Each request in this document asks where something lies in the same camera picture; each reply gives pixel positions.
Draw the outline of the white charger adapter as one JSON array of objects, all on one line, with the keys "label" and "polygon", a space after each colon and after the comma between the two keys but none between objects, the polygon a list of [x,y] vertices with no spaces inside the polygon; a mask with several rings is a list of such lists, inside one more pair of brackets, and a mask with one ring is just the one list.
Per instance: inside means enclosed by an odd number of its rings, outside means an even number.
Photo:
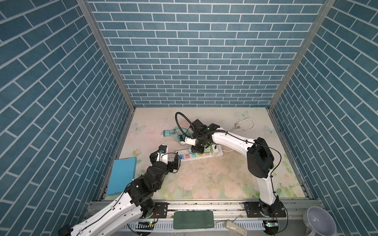
[{"label": "white charger adapter", "polygon": [[216,144],[211,145],[211,155],[212,156],[218,156],[219,149],[217,148]]}]

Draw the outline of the white power strip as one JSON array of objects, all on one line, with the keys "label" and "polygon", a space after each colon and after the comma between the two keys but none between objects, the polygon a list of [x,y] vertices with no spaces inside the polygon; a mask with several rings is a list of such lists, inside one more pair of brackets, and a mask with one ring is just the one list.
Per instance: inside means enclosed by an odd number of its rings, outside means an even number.
[{"label": "white power strip", "polygon": [[[219,149],[218,156],[223,156],[223,150],[221,146],[217,145],[217,148]],[[192,151],[192,148],[177,150],[176,153],[179,155],[179,158],[182,162],[218,157],[211,155],[211,146],[205,148],[204,153],[196,153]]]}]

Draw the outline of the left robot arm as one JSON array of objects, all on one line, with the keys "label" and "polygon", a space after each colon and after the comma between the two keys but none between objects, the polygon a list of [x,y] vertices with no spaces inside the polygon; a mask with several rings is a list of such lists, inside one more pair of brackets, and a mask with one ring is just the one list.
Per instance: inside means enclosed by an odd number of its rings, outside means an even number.
[{"label": "left robot arm", "polygon": [[141,217],[150,216],[155,209],[152,197],[162,187],[169,173],[179,170],[179,154],[169,152],[167,145],[160,145],[150,154],[151,166],[145,174],[129,183],[113,202],[84,220],[58,230],[59,236],[111,236],[121,227]]}]

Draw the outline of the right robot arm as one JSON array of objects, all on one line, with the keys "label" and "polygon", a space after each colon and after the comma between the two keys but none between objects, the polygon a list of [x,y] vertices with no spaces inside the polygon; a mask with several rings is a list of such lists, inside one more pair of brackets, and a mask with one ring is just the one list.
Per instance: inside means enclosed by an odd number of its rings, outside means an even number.
[{"label": "right robot arm", "polygon": [[199,120],[191,123],[190,129],[194,133],[185,138],[185,143],[190,144],[195,153],[203,153],[209,145],[217,144],[246,157],[247,168],[258,181],[260,212],[273,217],[281,206],[273,186],[274,156],[266,141],[263,138],[253,140],[233,134],[217,124],[206,126]]}]

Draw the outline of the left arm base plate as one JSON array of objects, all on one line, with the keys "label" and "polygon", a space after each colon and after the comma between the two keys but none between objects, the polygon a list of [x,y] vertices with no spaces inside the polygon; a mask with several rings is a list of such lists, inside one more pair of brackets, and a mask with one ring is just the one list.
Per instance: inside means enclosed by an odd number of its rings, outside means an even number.
[{"label": "left arm base plate", "polygon": [[168,212],[168,202],[149,202],[143,203],[141,206],[141,219],[149,218],[166,218]]}]

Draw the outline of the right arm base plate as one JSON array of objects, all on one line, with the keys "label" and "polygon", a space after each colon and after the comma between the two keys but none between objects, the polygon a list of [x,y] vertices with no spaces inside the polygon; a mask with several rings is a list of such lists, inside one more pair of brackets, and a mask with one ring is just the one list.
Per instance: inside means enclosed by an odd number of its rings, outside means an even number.
[{"label": "right arm base plate", "polygon": [[286,210],[281,201],[276,200],[272,205],[268,205],[263,201],[245,202],[243,207],[248,218],[254,217],[287,217]]}]

